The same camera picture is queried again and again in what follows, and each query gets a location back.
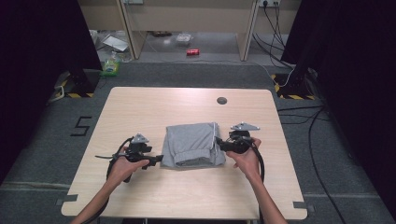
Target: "round black hole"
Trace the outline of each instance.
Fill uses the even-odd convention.
[[[225,105],[225,104],[227,104],[227,98],[225,98],[225,97],[219,97],[219,98],[218,98],[218,103],[219,103],[220,105]]]

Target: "gray carpet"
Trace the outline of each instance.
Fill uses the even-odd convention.
[[[270,74],[289,72],[273,66],[267,69]],[[117,77],[100,79],[92,98],[63,98],[46,108],[30,144],[21,152],[0,188],[0,223],[67,223],[71,220],[62,215],[57,200],[67,194],[106,98],[117,86],[267,89],[273,93],[278,109],[322,105],[319,99],[277,98],[271,78],[258,65],[123,63]],[[304,122],[307,120],[304,116],[312,116],[317,111],[318,108],[279,112],[297,177],[310,208],[307,219],[295,222],[341,223],[311,160],[308,133],[312,119]],[[85,135],[84,129],[75,128],[80,117],[89,117],[79,124],[89,126]],[[319,176],[346,223],[394,223],[364,171],[350,158],[327,110],[318,116],[311,136]],[[101,223],[121,222],[118,218],[101,218]]]

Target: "black wire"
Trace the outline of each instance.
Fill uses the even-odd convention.
[[[117,158],[117,157],[119,156],[120,151],[122,150],[123,146],[125,145],[125,143],[131,142],[133,139],[134,139],[134,138],[132,137],[132,138],[128,138],[127,140],[125,140],[125,141],[122,143],[122,145],[119,147],[119,149],[117,150],[116,154],[114,154],[113,157],[111,157],[111,158],[113,158],[113,159],[114,159],[114,158]],[[88,223],[91,223],[91,222],[94,221],[96,218],[98,218],[98,217],[103,213],[103,211],[105,211],[105,209],[106,209],[106,207],[107,207],[107,204],[108,204],[108,201],[109,201],[109,200],[110,200],[110,197],[107,198],[107,201],[105,202],[105,204],[103,204],[103,206],[99,209],[99,211],[97,211],[93,216],[89,217],[87,220],[81,222],[81,224],[88,224]]]
[[[307,123],[313,116],[304,116],[304,115],[292,115],[292,114],[283,114],[279,116],[289,116],[289,117],[298,117],[298,118],[306,118],[307,120],[302,123]],[[282,123],[282,124],[302,124],[302,123]]]
[[[269,52],[265,47],[263,47],[259,41],[256,39],[256,36],[253,36],[253,39],[256,41],[256,43],[259,45],[259,47],[262,49],[262,51],[264,51],[265,53],[269,54],[270,57],[273,57],[275,60],[277,60],[279,63],[285,65],[286,67],[292,69],[293,67],[291,67],[290,65],[280,61],[276,56],[274,56],[271,52]]]
[[[265,42],[264,40],[262,40],[258,34],[256,34],[256,36],[257,36],[257,38],[259,38],[259,40],[260,40],[263,44],[268,45],[268,46],[270,46],[270,47],[272,46],[271,44],[268,44],[267,42]],[[272,46],[272,47],[273,47],[274,49],[279,49],[279,50],[284,51],[284,49],[282,49],[282,48],[278,48],[278,47],[276,47],[276,46]]]
[[[342,216],[340,210],[338,210],[337,205],[335,204],[334,200],[332,199],[332,196],[330,196],[329,191],[327,191],[327,188],[326,188],[326,186],[324,185],[324,183],[323,183],[323,181],[322,181],[322,179],[321,179],[321,177],[320,177],[320,175],[319,175],[319,173],[318,173],[318,167],[317,167],[317,165],[316,165],[316,163],[315,163],[315,159],[314,159],[314,154],[313,154],[313,149],[312,149],[312,139],[311,139],[312,127],[314,126],[315,120],[317,119],[318,115],[321,113],[321,111],[322,111],[323,109],[324,109],[324,106],[317,112],[317,114],[315,115],[315,117],[314,117],[313,120],[312,120],[311,125],[309,126],[309,131],[308,131],[309,153],[310,153],[310,155],[311,155],[312,164],[313,164],[313,166],[314,166],[314,170],[315,170],[315,173],[316,173],[316,175],[317,175],[317,178],[318,178],[318,181],[319,181],[320,185],[323,187],[323,189],[324,189],[324,191],[325,191],[327,197],[328,197],[328,198],[330,199],[330,201],[332,202],[332,206],[334,207],[334,209],[335,209],[335,211],[337,212],[338,216],[341,218],[341,221],[342,221],[344,224],[346,224],[346,222],[345,222],[345,220],[344,220],[344,218],[343,218],[343,216]]]
[[[277,112],[286,111],[286,110],[312,109],[312,108],[322,108],[322,107],[323,105],[300,106],[300,107],[278,109]]]
[[[243,140],[246,144],[248,144],[251,149],[254,151],[254,154],[256,154],[257,159],[259,160],[259,164],[260,164],[260,178],[262,179],[262,183],[264,183],[264,177],[265,177],[265,166],[264,166],[264,160],[262,159],[262,154],[260,154],[259,149],[257,148],[257,146],[254,143],[249,143],[246,140]],[[259,215],[260,215],[260,223],[264,224],[264,218],[262,217],[262,210],[259,207]]]
[[[288,56],[293,61],[295,61],[294,57],[292,55],[290,55],[289,51],[286,49],[286,45],[285,45],[285,43],[283,42],[283,39],[282,39],[282,34],[280,33],[280,25],[279,25],[280,8],[279,8],[279,3],[275,2],[274,4],[275,4],[275,12],[276,12],[276,28],[274,28],[274,25],[272,24],[272,21],[269,18],[268,14],[267,14],[267,11],[265,10],[266,7],[264,7],[265,16],[267,17],[267,20],[270,22],[271,27],[272,27],[273,31],[275,32],[274,35],[276,36],[277,42],[283,46],[284,52],[286,52],[288,54]]]
[[[280,15],[280,11],[279,11],[279,3],[278,2],[274,2],[275,4],[275,14],[276,14],[276,29],[279,32],[279,36],[280,36],[280,42],[281,45],[283,46],[283,48],[285,48],[285,43],[283,42],[282,39],[282,34],[280,33],[280,25],[279,25],[279,15]]]
[[[267,17],[267,20],[270,22],[271,27],[273,28],[274,35],[276,36],[277,42],[279,42],[279,44],[283,45],[282,44],[283,43],[282,37],[277,34],[276,28],[274,28],[274,25],[272,24],[272,21],[271,21],[270,17],[267,14],[266,7],[264,7],[264,13],[265,13],[265,16]]]

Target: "human hand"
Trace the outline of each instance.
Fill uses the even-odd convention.
[[[121,152],[124,152],[126,149],[127,147],[123,147]],[[121,156],[113,164],[107,181],[111,181],[119,185],[124,179],[128,178],[138,168],[143,167],[147,164],[149,164],[149,160],[130,162],[125,157]]]
[[[254,137],[252,137],[252,139],[254,146],[259,148],[262,140]],[[233,151],[227,151],[226,155],[235,160],[235,165],[233,166],[233,168],[239,167],[239,169],[241,169],[247,179],[250,180],[254,177],[260,177],[259,159],[257,158],[252,148],[248,149],[243,154],[238,154]]]

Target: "red object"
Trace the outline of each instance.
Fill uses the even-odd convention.
[[[187,56],[191,56],[191,55],[199,55],[199,49],[188,49]]]

